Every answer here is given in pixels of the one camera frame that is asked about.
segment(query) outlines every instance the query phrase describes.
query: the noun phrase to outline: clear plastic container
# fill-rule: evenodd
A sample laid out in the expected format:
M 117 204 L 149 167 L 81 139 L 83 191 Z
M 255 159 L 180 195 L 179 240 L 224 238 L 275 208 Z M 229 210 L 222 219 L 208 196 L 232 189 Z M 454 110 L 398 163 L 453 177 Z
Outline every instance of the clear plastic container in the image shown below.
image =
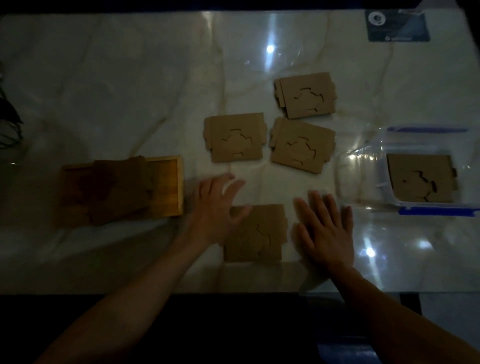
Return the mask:
M 458 184 L 453 203 L 398 200 L 387 153 L 450 155 Z M 336 178 L 338 195 L 346 203 L 395 207 L 401 215 L 474 216 L 480 210 L 480 129 L 431 124 L 381 128 L 364 147 L 339 157 Z

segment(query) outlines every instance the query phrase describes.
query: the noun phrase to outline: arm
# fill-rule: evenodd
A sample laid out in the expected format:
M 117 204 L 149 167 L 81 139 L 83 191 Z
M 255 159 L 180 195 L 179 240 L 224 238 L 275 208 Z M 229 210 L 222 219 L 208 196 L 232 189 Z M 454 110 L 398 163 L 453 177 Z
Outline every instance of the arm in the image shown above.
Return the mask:
M 480 363 L 463 340 L 396 302 L 364 279 L 353 265 L 353 217 L 340 214 L 332 195 L 312 193 L 313 209 L 296 199 L 298 235 L 306 253 L 331 278 L 347 306 L 364 321 L 372 346 L 385 364 Z
M 177 282 L 213 243 L 222 242 L 249 213 L 230 216 L 232 200 L 245 184 L 230 173 L 200 182 L 185 232 L 169 250 L 125 287 L 109 294 L 68 327 L 36 363 L 91 363 L 125 359 L 150 328 Z

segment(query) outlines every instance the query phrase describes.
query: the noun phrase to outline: hand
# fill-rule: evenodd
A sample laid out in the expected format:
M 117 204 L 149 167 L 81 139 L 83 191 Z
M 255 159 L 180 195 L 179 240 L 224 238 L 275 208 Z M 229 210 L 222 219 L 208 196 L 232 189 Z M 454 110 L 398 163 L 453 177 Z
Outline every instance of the hand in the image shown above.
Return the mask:
M 225 238 L 250 214 L 251 206 L 244 207 L 237 216 L 230 216 L 232 201 L 243 180 L 236 180 L 225 190 L 224 186 L 235 176 L 225 173 L 198 183 L 194 191 L 193 212 L 187 218 L 186 234 L 189 240 L 204 244 L 223 243 Z
M 297 225 L 300 242 L 306 253 L 331 276 L 337 267 L 353 266 L 353 216 L 350 206 L 338 212 L 331 194 L 325 198 L 318 191 L 310 193 L 313 210 L 296 198 L 302 223 Z

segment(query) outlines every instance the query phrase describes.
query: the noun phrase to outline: forearm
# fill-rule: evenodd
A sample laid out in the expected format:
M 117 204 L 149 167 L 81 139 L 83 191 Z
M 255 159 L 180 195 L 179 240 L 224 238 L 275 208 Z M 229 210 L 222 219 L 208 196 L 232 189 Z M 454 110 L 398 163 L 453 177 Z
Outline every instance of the forearm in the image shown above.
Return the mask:
M 131 349 L 150 328 L 177 282 L 206 245 L 181 237 L 125 287 L 109 294 L 75 321 L 38 363 L 81 363 Z
M 339 266 L 333 272 L 332 281 L 363 319 L 383 363 L 480 363 L 470 345 L 403 307 L 355 269 Z

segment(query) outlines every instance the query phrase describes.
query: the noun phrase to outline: marble table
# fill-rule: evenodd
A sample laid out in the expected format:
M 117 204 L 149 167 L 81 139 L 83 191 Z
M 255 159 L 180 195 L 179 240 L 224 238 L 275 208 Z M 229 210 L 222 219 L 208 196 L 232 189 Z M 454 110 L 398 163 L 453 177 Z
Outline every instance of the marble table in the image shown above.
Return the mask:
M 385 125 L 480 123 L 480 71 L 460 10 L 426 12 L 428 43 L 370 43 L 363 11 L 182 12 L 5 16 L 2 83 L 25 122 L 20 148 L 0 151 L 0 293 L 105 293 L 169 244 L 179 219 L 56 230 L 63 164 L 134 155 L 184 157 L 187 192 L 231 171 L 235 204 L 285 205 L 307 190 L 337 194 L 335 158 Z M 336 130 L 321 175 L 264 158 L 213 164 L 207 116 L 282 115 L 281 76 L 329 71 L 337 112 L 308 121 Z M 401 217 L 354 205 L 355 266 L 384 291 L 479 291 L 477 218 Z M 335 291 L 289 241 L 283 261 L 224 264 L 212 246 L 178 292 Z

